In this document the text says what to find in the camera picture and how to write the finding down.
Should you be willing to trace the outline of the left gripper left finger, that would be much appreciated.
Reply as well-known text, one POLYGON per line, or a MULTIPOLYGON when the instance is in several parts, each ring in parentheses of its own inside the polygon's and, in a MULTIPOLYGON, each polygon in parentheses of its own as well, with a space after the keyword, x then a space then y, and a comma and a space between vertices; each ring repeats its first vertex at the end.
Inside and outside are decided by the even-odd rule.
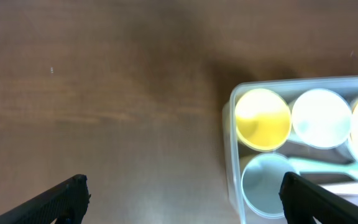
POLYGON ((90 202, 87 177, 77 174, 0 215, 0 224, 80 224, 90 202))

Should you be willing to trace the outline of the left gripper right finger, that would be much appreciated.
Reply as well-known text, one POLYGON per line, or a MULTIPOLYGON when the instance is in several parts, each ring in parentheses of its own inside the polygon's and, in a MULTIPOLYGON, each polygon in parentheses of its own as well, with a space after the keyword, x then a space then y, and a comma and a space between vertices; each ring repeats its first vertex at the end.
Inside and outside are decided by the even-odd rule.
POLYGON ((279 197, 289 224, 358 224, 357 205, 294 172, 283 176, 279 197))

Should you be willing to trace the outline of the grey plastic cup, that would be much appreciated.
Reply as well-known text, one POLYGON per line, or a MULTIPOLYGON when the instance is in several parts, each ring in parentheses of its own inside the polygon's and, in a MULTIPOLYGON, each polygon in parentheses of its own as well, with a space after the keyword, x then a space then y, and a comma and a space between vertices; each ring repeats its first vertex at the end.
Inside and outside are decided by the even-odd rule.
POLYGON ((245 156, 239 160, 239 165, 242 196, 248 207, 263 218, 283 218, 280 187, 287 172, 299 173, 295 166, 278 153, 245 156))

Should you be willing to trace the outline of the mint green plastic spoon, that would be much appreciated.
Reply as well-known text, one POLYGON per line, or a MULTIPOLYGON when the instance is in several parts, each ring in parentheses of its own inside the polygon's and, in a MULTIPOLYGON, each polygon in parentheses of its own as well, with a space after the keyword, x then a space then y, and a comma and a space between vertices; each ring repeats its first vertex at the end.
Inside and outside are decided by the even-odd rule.
POLYGON ((296 157, 289 158, 289 162, 300 173, 344 174, 354 180, 358 180, 358 162, 350 164, 333 164, 296 157))

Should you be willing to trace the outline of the white plastic cup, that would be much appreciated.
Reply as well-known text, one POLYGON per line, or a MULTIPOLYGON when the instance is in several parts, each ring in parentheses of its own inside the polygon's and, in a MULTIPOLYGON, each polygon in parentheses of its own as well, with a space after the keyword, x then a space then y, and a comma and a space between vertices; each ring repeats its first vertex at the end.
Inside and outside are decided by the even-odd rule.
POLYGON ((344 143, 351 129, 348 102, 328 89, 316 88, 289 104, 292 128, 288 140, 317 149, 332 149, 344 143))

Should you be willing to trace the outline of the yellow plastic cup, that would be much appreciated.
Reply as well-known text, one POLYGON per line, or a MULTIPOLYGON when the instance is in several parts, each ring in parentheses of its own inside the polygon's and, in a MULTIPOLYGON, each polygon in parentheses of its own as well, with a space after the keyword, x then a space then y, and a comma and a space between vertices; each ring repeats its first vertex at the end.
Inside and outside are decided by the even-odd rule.
POLYGON ((247 91, 234 108, 237 141, 255 151, 281 147, 291 132, 291 112, 277 93, 258 88, 247 91))

